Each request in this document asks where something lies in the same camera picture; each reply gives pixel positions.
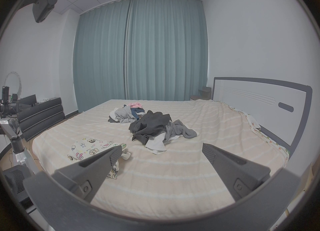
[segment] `bed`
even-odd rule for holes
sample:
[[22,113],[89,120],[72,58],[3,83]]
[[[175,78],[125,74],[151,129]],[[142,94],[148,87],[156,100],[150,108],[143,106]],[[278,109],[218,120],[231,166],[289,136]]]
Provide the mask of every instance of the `bed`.
[[129,100],[110,100],[83,112],[34,139],[33,152],[50,174],[73,163],[67,157],[79,139],[126,143],[131,153],[119,160],[117,179],[106,179],[91,204],[140,219],[179,219],[221,209],[234,199],[203,155],[202,143],[213,144],[268,166],[271,175],[288,161],[288,151],[261,133],[255,119],[221,101],[139,101],[145,110],[169,113],[200,135],[170,141],[154,155],[140,141],[131,141],[129,124],[107,122],[116,107]]

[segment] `clothes pile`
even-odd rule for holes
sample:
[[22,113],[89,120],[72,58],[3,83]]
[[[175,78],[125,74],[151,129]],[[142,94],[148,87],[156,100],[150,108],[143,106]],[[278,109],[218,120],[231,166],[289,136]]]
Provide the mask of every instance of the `clothes pile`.
[[130,103],[128,106],[124,105],[123,108],[115,108],[109,114],[110,123],[133,123],[139,120],[145,111],[142,105],[138,102]]
[[[67,157],[73,161],[77,160],[83,160],[88,157],[94,156],[95,154],[98,154],[99,152],[102,152],[104,150],[110,149],[112,147],[116,147],[121,145],[122,148],[122,154],[121,157],[124,160],[127,160],[131,153],[128,153],[125,149],[127,147],[126,144],[123,143],[114,143],[113,141],[107,141],[107,140],[97,140],[97,139],[88,139],[82,138],[77,140],[70,148],[69,153],[67,154]],[[116,179],[119,172],[119,162],[116,161],[114,164],[112,170],[107,175],[107,179]]]
[[166,151],[164,143],[184,136],[187,139],[199,135],[189,129],[179,119],[172,122],[169,114],[153,113],[151,110],[129,126],[133,134],[132,140],[139,140],[152,153],[158,155]]

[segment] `headboard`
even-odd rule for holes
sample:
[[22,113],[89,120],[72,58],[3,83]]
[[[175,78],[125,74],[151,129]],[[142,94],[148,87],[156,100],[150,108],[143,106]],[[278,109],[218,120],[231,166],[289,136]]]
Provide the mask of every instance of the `headboard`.
[[247,77],[215,77],[212,99],[251,114],[261,131],[290,151],[308,120],[312,88],[293,82]]

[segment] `beige bed sheet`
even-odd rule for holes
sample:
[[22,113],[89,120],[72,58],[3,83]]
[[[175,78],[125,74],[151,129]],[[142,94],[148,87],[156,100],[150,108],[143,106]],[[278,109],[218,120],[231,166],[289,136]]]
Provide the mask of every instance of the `beige bed sheet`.
[[117,141],[128,145],[131,157],[119,160],[116,180],[106,179],[92,200],[101,209],[142,219],[177,219],[223,208],[234,199],[203,155],[210,143],[248,160],[266,165],[271,175],[286,165],[280,148],[253,133],[244,113],[214,101],[139,101],[153,112],[169,113],[200,133],[170,141],[167,151],[155,155],[140,141],[131,141],[129,124],[109,123],[109,113],[128,100],[110,100],[81,113],[34,139],[33,151],[50,174],[72,164],[71,145],[81,138]]

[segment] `curtain fold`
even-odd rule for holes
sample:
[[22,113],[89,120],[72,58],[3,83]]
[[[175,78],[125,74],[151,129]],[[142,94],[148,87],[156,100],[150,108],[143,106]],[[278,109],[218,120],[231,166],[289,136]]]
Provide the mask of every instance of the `curtain fold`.
[[79,112],[110,99],[126,99],[124,52],[130,1],[110,3],[80,16],[73,55]]
[[199,0],[132,0],[126,46],[128,99],[183,101],[206,85],[208,37]]

